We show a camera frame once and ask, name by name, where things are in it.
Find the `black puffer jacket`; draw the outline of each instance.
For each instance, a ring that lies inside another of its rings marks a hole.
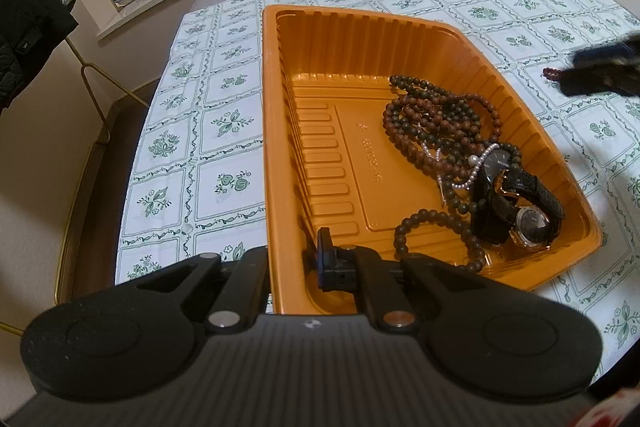
[[[0,108],[36,77],[77,25],[60,0],[0,0]]]

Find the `wristwatch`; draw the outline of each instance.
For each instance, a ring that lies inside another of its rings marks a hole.
[[[472,201],[478,204],[478,211],[471,215],[471,230],[475,236],[494,245],[501,245],[509,238],[510,228],[494,215],[490,202],[495,195],[495,179],[510,164],[511,153],[506,150],[495,149],[489,153],[478,172],[472,193]]]
[[[564,219],[562,205],[540,180],[522,169],[506,169],[494,180],[490,213],[524,250],[545,250],[558,237]],[[522,198],[531,204],[517,205]]]

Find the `watch face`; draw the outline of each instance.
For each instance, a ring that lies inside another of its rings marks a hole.
[[[551,225],[538,207],[523,206],[516,215],[515,224],[526,247],[544,247],[548,243]]]
[[[500,174],[500,172],[508,169],[510,164],[511,153],[508,153],[503,149],[494,149],[484,159],[482,171],[484,172],[487,181],[493,184],[495,177]]]

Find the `orange plastic tray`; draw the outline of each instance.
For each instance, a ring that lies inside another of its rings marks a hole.
[[[363,245],[393,259],[394,229],[420,208],[441,208],[434,179],[389,142],[382,127],[395,97],[391,74],[418,76],[455,93],[476,92],[500,112],[502,139],[522,150],[566,214],[550,250],[524,255],[511,241],[486,248],[481,274],[530,290],[595,251],[600,226],[542,126],[491,63],[455,28],[362,10],[269,6],[263,13],[264,161],[274,309],[345,314],[351,295],[318,290],[305,262],[320,227],[334,245]],[[489,115],[476,107],[483,130]],[[410,251],[452,264],[466,248],[451,230],[421,225]]]

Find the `tablecloth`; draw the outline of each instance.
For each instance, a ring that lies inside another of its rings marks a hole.
[[[612,0],[227,0],[185,15],[132,167],[116,283],[200,252],[238,259],[266,244],[260,15],[269,4],[411,15],[468,36],[542,122],[604,234],[595,254],[537,292],[597,325],[596,377],[619,360],[640,336],[640,102],[567,98],[541,74],[567,65],[572,50],[640,29]]]

